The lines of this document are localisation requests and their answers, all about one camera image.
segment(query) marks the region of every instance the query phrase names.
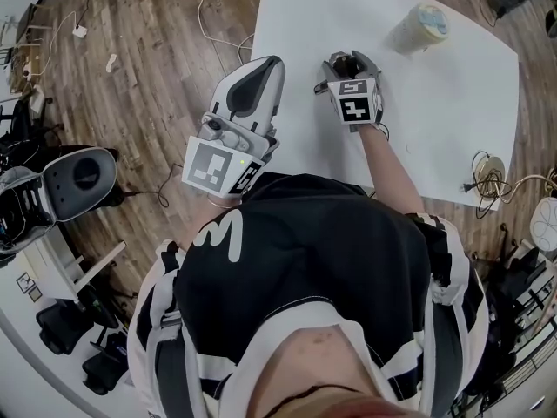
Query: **wearable hand device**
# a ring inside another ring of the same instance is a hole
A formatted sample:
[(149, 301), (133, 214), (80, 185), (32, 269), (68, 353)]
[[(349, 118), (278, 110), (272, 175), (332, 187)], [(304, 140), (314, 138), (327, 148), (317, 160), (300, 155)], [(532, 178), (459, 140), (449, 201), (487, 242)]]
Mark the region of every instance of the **wearable hand device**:
[(271, 121), (284, 83), (285, 65), (277, 56), (253, 60), (221, 80), (211, 111), (188, 141), (182, 181), (220, 198), (239, 198), (279, 147)]
[(323, 62), (325, 80), (313, 92), (329, 91), (334, 110), (342, 124), (356, 131), (360, 124), (380, 124), (383, 118), (383, 97), (379, 88), (381, 70), (366, 55), (343, 51)]

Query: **white plug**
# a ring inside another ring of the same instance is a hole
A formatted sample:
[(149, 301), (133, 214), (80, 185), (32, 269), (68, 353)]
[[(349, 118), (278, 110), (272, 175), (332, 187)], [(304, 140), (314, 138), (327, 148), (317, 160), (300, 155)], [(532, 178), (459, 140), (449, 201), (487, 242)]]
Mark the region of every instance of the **white plug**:
[(84, 38), (87, 35), (87, 28), (78, 25), (77, 28), (74, 28), (73, 35), (79, 38)]

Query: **skin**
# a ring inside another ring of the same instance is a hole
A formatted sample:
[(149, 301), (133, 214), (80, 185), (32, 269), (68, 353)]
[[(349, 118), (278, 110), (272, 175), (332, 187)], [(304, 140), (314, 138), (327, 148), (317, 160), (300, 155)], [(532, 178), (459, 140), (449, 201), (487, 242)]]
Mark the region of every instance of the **skin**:
[[(370, 125), (359, 128), (377, 199), (401, 213), (424, 212), (413, 182), (394, 154), (385, 135)], [(237, 201), (217, 199), (218, 205), (234, 207)], [(181, 246), (187, 249), (203, 225), (223, 212), (208, 198), (198, 202), (198, 214)], [(246, 418), (264, 418), (285, 398), (318, 385), (323, 388), (303, 399), (285, 404), (273, 418), (423, 418), (379, 397), (379, 392), (358, 355), (338, 327), (302, 329), (291, 334), (267, 362), (259, 376)]]

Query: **white canister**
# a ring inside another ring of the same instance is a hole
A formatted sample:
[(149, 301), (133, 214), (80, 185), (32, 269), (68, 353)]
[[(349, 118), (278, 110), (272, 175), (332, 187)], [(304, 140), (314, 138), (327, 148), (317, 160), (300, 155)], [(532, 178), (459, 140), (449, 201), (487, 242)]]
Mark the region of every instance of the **white canister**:
[(396, 25), (387, 37), (388, 44), (400, 54), (412, 54), (440, 44), (449, 37), (449, 22), (439, 8), (420, 3)]

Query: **white table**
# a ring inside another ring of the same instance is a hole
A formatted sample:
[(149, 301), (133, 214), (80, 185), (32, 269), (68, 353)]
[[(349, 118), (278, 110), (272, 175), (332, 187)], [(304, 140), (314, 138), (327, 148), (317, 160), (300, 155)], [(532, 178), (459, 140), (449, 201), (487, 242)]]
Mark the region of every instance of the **white table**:
[[(450, 38), (404, 57), (383, 41), (417, 3), (437, 5)], [(424, 197), (476, 205), (462, 184), (478, 150), (513, 154), (519, 101), (518, 58), (491, 33), (433, 0), (261, 0), (252, 58), (280, 56), (285, 89), (273, 121), (281, 146), (266, 170), (312, 173), (372, 186), (357, 134), (336, 119), (329, 96), (313, 95), (321, 63), (360, 51), (382, 70), (383, 122), (391, 144)]]
[(16, 256), (18, 267), (37, 283), (41, 293), (52, 299), (77, 300), (77, 294), (124, 249), (122, 241), (84, 274), (57, 226)]

